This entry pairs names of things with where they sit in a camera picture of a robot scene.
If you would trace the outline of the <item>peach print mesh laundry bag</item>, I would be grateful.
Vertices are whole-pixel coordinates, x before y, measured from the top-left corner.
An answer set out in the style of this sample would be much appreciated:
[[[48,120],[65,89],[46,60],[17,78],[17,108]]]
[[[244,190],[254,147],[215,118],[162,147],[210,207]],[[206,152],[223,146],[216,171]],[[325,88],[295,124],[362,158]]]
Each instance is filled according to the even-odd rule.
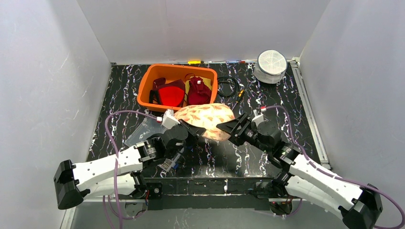
[[[183,120],[193,126],[205,128],[202,135],[206,139],[225,141],[230,135],[216,126],[234,119],[234,113],[230,107],[220,103],[189,105],[174,113],[174,117]]]

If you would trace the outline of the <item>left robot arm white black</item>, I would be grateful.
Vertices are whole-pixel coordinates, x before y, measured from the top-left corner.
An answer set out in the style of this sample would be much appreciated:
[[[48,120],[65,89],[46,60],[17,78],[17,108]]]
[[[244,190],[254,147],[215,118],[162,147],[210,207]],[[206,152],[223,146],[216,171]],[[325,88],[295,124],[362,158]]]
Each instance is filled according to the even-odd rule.
[[[61,162],[53,177],[58,209],[73,208],[88,198],[112,194],[134,198],[151,194],[159,198],[161,192],[153,192],[161,186],[146,182],[142,171],[172,156],[178,157],[205,132],[203,127],[180,120],[164,133],[153,134],[118,154],[83,163]]]

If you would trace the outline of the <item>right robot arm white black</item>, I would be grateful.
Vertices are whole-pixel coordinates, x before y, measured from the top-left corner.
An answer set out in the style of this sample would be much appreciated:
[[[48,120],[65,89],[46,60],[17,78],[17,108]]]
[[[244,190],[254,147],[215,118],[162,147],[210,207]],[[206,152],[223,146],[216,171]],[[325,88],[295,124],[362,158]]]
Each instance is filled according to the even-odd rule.
[[[360,187],[341,180],[311,159],[293,143],[283,139],[282,132],[270,122],[254,122],[247,114],[218,124],[230,135],[230,142],[244,143],[262,150],[281,173],[272,181],[280,194],[303,198],[340,218],[350,229],[372,229],[383,206],[373,186]]]

